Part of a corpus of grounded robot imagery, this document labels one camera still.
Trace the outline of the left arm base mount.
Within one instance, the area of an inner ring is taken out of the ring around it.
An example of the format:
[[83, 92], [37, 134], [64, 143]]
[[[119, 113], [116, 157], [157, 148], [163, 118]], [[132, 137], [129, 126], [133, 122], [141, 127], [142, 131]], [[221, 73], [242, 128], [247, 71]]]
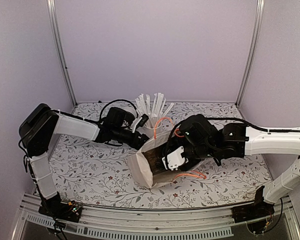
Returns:
[[82, 206], [74, 201], [63, 203], [60, 200], [42, 201], [38, 212], [58, 220], [78, 223], [82, 215]]

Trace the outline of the white paper takeout bag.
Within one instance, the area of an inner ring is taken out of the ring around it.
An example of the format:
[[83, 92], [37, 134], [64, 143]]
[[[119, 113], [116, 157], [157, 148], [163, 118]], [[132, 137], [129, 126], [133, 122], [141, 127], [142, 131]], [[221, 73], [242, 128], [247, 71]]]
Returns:
[[166, 170], [162, 157], [167, 157], [179, 147], [195, 147], [186, 138], [184, 133], [180, 132], [180, 126], [183, 122], [175, 124], [170, 131], [156, 133], [150, 138], [136, 153], [127, 157], [126, 162], [130, 169], [133, 180], [142, 187], [155, 189], [172, 183], [174, 180], [184, 176], [205, 179], [202, 173], [194, 173], [207, 155], [202, 152], [201, 162], [193, 170]]

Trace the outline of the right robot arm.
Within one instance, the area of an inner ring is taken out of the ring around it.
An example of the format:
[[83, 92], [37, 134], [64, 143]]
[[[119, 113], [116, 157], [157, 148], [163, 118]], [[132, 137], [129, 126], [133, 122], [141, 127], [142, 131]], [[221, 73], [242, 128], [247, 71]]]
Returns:
[[289, 169], [255, 192], [254, 202], [248, 208], [252, 218], [259, 218], [268, 207], [300, 185], [300, 127], [266, 128], [231, 117], [231, 122], [218, 130], [211, 120], [202, 114], [191, 115], [171, 130], [161, 159], [166, 170], [188, 171], [207, 158], [220, 166], [222, 160], [229, 158], [296, 155]]

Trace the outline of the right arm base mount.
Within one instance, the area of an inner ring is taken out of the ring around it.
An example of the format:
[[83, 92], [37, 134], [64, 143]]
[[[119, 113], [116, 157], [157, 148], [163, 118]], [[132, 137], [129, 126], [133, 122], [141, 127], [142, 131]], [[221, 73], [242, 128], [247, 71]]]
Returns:
[[254, 235], [264, 234], [269, 225], [273, 222], [274, 205], [259, 202], [242, 206], [235, 206], [231, 209], [232, 218], [235, 223], [246, 222], [247, 229]]

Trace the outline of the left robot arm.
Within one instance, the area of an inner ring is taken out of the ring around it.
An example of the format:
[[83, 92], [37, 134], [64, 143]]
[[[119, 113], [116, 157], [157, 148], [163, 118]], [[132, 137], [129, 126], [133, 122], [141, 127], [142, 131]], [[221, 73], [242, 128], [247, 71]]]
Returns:
[[79, 117], [60, 110], [51, 109], [47, 104], [39, 104], [19, 127], [18, 147], [24, 152], [24, 167], [38, 187], [45, 202], [45, 209], [53, 216], [64, 213], [64, 205], [55, 187], [48, 163], [48, 150], [54, 135], [67, 135], [86, 139], [95, 143], [112, 145], [117, 142], [139, 150], [149, 137], [138, 132], [149, 117], [132, 111], [111, 107], [105, 117], [98, 121]]

